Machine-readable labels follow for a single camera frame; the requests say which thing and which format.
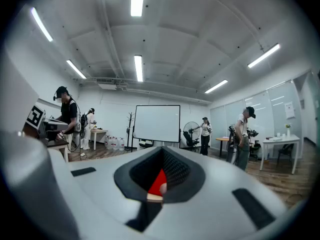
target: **whiteboard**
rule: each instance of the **whiteboard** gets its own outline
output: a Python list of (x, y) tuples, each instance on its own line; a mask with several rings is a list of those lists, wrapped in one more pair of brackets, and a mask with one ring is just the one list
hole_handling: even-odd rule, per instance
[(180, 105), (137, 105), (134, 133), (136, 139), (179, 142)]

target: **air vent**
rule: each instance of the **air vent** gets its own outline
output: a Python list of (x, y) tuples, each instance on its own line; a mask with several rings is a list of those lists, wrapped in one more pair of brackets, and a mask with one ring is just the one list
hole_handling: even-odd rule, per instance
[(113, 84), (114, 83), (113, 79), (105, 79), (105, 78), (97, 78), (96, 82), (101, 83), (101, 84)]
[(117, 89), (117, 86), (113, 83), (109, 84), (109, 83), (98, 82), (98, 85), (104, 90), (114, 90), (115, 91)]

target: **man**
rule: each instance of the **man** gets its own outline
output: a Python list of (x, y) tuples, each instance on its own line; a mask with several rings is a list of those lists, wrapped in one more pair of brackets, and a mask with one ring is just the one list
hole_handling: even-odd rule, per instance
[(77, 125), (77, 104), (74, 99), (70, 97), (67, 88), (64, 86), (60, 86), (56, 90), (56, 100), (58, 103), (62, 103), (61, 116), (56, 120), (68, 124), (68, 128), (61, 132), (64, 134), (66, 141), (69, 142), (68, 154), (70, 154), (73, 133)]
[(246, 170), (249, 154), (250, 154), (250, 146), (249, 146), (249, 137), (247, 133), (247, 124), (248, 118), (253, 117), (256, 118), (255, 109), (252, 106), (248, 106), (245, 108), (242, 114), (239, 115), (238, 120), (235, 124), (235, 133), (239, 141), (238, 145), (238, 163), (237, 166), (242, 170)]

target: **wooden floor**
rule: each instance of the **wooden floor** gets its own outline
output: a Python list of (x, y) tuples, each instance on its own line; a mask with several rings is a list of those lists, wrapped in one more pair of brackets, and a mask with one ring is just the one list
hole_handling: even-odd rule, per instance
[[(86, 158), (91, 160), (130, 154), (130, 151), (125, 150), (108, 150), (101, 143), (96, 144), (96, 150), (94, 150), (92, 142), (89, 143), (89, 146), (89, 150), (81, 152), (85, 152)], [(260, 171), (261, 160), (256, 161), (250, 158), (246, 172), (277, 193), (287, 206), (291, 207), (308, 197), (317, 173), (320, 172), (320, 154), (316, 154), (316, 148), (305, 141), (303, 149), (303, 159), (298, 160), (294, 175), (291, 174), (291, 165), (287, 159), (280, 160), (278, 167), (276, 160), (270, 160), (269, 163), (263, 165), (263, 169)], [(222, 158), (219, 158), (219, 151), (212, 148), (208, 150), (208, 156), (226, 159), (226, 154), (222, 154)], [(71, 153), (68, 158), (70, 162), (80, 161), (79, 153)]]

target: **wooden table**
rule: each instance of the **wooden table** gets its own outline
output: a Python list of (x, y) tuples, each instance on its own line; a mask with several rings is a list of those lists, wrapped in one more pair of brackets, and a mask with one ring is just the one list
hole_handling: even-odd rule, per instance
[(48, 144), (46, 145), (46, 147), (48, 149), (52, 149), (52, 150), (60, 150), (60, 149), (64, 149), (64, 160), (66, 163), (69, 162), (68, 159), (68, 142), (65, 140), (51, 140), (48, 142)]
[(106, 133), (107, 130), (91, 129), (91, 132), (94, 133), (93, 150), (96, 150), (97, 134)]
[(294, 163), (293, 163), (293, 168), (292, 168), (292, 174), (295, 173), (296, 166), (297, 166), (297, 159), (298, 159), (298, 154), (299, 154), (299, 142), (300, 138), (297, 137), (294, 134), (291, 134), (290, 137), (280, 137), (282, 140), (270, 140), (270, 139), (265, 139), (263, 143), (263, 151), (262, 151), (262, 159), (261, 159), (261, 165), (260, 165), (260, 171), (262, 170), (262, 166), (264, 165), (264, 158), (267, 156), (265, 155), (266, 152), (268, 152), (268, 145), (279, 145), (279, 144), (296, 144), (296, 151), (295, 151), (295, 157), (294, 157)]
[(220, 142), (220, 154), (219, 154), (219, 157), (222, 156), (222, 143), (223, 142), (228, 142), (229, 141), (229, 138), (216, 138), (217, 141), (221, 141)]

